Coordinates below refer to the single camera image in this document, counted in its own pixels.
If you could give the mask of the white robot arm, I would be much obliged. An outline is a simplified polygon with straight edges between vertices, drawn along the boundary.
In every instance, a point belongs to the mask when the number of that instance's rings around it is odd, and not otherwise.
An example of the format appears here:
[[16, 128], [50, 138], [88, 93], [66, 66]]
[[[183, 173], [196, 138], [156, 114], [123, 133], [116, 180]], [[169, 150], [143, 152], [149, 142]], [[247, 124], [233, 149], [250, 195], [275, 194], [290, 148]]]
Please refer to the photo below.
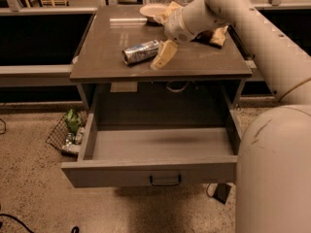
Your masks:
[[251, 0], [194, 0], [156, 15], [177, 44], [231, 24], [280, 101], [244, 132], [236, 167], [236, 233], [311, 233], [311, 58]]

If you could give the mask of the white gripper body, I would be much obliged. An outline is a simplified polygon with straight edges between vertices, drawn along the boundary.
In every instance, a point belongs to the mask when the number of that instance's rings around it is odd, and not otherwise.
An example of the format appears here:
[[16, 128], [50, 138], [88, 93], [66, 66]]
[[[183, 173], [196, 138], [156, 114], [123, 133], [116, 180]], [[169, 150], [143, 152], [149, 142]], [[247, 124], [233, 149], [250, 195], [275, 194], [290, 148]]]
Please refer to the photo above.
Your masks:
[[173, 11], [164, 23], [164, 34], [176, 44], [183, 44], [194, 39], [194, 35], [187, 29], [183, 19], [183, 9]]

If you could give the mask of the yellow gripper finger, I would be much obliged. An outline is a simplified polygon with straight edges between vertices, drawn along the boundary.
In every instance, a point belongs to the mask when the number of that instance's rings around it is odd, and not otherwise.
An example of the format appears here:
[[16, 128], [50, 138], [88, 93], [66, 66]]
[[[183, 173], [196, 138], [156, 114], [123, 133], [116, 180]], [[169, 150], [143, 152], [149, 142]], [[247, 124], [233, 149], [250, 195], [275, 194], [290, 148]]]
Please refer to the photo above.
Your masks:
[[159, 23], [164, 25], [165, 22], [167, 21], [168, 17], [177, 9], [181, 8], [181, 5], [176, 3], [175, 1], [172, 1], [163, 12], [157, 13], [154, 17], [154, 20]]
[[178, 49], [178, 45], [172, 40], [159, 43], [159, 48], [155, 59], [151, 64], [153, 70], [162, 69], [174, 57]]

